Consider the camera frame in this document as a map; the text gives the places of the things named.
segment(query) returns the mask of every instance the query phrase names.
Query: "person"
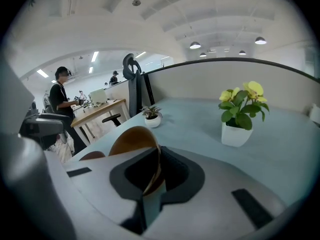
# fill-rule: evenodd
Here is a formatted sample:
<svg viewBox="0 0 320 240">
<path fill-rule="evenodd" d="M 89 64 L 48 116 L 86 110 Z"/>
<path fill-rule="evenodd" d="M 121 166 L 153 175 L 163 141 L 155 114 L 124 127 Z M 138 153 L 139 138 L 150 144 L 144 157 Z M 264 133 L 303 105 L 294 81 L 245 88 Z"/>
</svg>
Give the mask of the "person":
<svg viewBox="0 0 320 240">
<path fill-rule="evenodd" d="M 84 92 L 82 90 L 80 90 L 79 93 L 80 93 L 80 100 L 84 100 L 84 101 L 88 100 L 87 96 L 84 95 Z"/>
<path fill-rule="evenodd" d="M 68 101 L 66 91 L 64 88 L 64 83 L 68 81 L 68 69 L 64 66 L 59 67 L 55 72 L 56 84 L 54 84 L 50 89 L 49 100 L 52 105 L 52 110 L 59 115 L 67 116 L 68 119 L 63 122 L 65 130 L 73 138 L 74 153 L 72 156 L 76 155 L 78 152 L 86 148 L 86 144 L 77 134 L 76 130 L 71 127 L 71 123 L 75 118 L 74 111 L 71 108 L 72 105 L 80 105 L 81 100 Z M 80 127 L 80 130 L 89 141 L 87 134 Z"/>
<path fill-rule="evenodd" d="M 112 76 L 111 76 L 111 78 L 110 78 L 110 81 L 109 81 L 109 84 L 110 84 L 111 86 L 114 86 L 114 85 L 116 85 L 116 84 L 119 83 L 119 82 L 118 82 L 117 75 L 119 75 L 119 73 L 118 73 L 116 70 L 113 71 L 113 74 L 112 74 Z"/>
</svg>

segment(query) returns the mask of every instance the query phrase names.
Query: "potted plant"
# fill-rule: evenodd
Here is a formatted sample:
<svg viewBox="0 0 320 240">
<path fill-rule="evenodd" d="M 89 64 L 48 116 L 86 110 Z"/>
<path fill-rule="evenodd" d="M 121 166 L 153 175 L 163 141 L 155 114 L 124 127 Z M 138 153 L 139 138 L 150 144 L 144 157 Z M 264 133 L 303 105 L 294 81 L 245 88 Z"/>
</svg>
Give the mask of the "potted plant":
<svg viewBox="0 0 320 240">
<path fill-rule="evenodd" d="M 145 116 L 144 122 L 150 128 L 155 128 L 161 123 L 162 114 L 159 112 L 161 108 L 156 106 L 144 106 L 142 115 Z"/>
<path fill-rule="evenodd" d="M 265 112 L 262 108 L 268 110 L 264 97 L 264 89 L 255 82 L 250 81 L 243 84 L 244 90 L 235 88 L 228 89 L 221 93 L 218 105 L 220 109 L 225 110 L 221 115 L 222 135 L 221 142 L 224 145 L 240 147 L 250 137 L 253 132 L 251 118 L 257 113 L 262 114 L 262 121 L 265 121 Z"/>
</svg>

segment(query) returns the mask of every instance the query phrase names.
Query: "black slot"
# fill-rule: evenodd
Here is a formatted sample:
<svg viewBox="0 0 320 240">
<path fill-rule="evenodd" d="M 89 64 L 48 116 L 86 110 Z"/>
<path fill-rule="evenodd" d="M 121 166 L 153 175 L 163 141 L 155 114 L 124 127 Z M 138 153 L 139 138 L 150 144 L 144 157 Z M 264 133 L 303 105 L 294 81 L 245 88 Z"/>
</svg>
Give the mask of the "black slot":
<svg viewBox="0 0 320 240">
<path fill-rule="evenodd" d="M 76 170 L 67 171 L 66 174 L 68 174 L 68 176 L 71 178 L 81 174 L 86 174 L 88 172 L 91 172 L 91 170 L 88 167 L 84 167 Z"/>
<path fill-rule="evenodd" d="M 273 220 L 270 213 L 246 189 L 238 189 L 231 193 L 256 229 Z"/>
</svg>

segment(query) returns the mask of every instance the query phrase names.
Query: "white pot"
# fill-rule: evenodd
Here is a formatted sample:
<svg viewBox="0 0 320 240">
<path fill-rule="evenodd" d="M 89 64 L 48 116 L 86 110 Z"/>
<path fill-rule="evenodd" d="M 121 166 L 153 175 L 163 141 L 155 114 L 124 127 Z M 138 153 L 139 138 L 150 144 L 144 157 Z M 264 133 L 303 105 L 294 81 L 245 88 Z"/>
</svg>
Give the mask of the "white pot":
<svg viewBox="0 0 320 240">
<path fill-rule="evenodd" d="M 144 121 L 145 121 L 146 126 L 148 126 L 148 127 L 150 127 L 150 128 L 155 128 L 155 127 L 157 127 L 158 125 L 160 125 L 160 123 L 161 123 L 161 117 L 160 117 L 160 116 L 157 116 L 157 117 L 154 118 L 154 119 L 144 118 Z"/>
<path fill-rule="evenodd" d="M 222 123 L 221 142 L 224 145 L 241 147 L 249 139 L 254 130 L 245 130 L 242 128 L 227 126 Z"/>
</svg>

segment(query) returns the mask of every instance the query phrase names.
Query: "light blue tabletop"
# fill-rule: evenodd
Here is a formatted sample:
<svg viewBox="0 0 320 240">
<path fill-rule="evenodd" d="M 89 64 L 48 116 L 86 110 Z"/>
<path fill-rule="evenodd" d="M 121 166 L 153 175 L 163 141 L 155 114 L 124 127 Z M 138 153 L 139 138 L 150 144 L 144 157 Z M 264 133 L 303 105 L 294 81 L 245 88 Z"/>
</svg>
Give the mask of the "light blue tabletop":
<svg viewBox="0 0 320 240">
<path fill-rule="evenodd" d="M 202 99 L 164 99 L 163 119 L 151 131 L 162 146 L 187 150 L 219 159 L 258 180 L 289 206 L 308 194 L 319 172 L 320 128 L 295 111 L 270 108 L 265 121 L 253 118 L 253 133 L 241 147 L 221 143 L 219 102 Z M 88 146 L 71 161 L 101 151 L 106 156 L 116 139 L 128 128 L 146 126 L 138 114 Z"/>
</svg>

